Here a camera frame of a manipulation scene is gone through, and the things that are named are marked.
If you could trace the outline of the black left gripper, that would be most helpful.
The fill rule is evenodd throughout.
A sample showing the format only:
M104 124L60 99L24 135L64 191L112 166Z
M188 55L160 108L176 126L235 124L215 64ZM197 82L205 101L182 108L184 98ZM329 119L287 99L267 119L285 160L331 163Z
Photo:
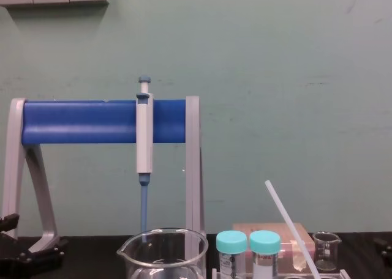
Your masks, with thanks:
M16 230L20 216L10 214L1 218L1 272L15 272L19 265L25 263L62 262L68 240L60 239L53 246L39 251L24 251L17 240Z

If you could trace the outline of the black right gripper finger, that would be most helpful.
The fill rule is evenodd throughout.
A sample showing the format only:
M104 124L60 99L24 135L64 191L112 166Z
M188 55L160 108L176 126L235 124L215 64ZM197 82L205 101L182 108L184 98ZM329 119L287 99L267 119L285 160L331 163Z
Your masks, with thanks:
M377 253L383 258L391 258L391 244L381 238L373 238L373 243Z

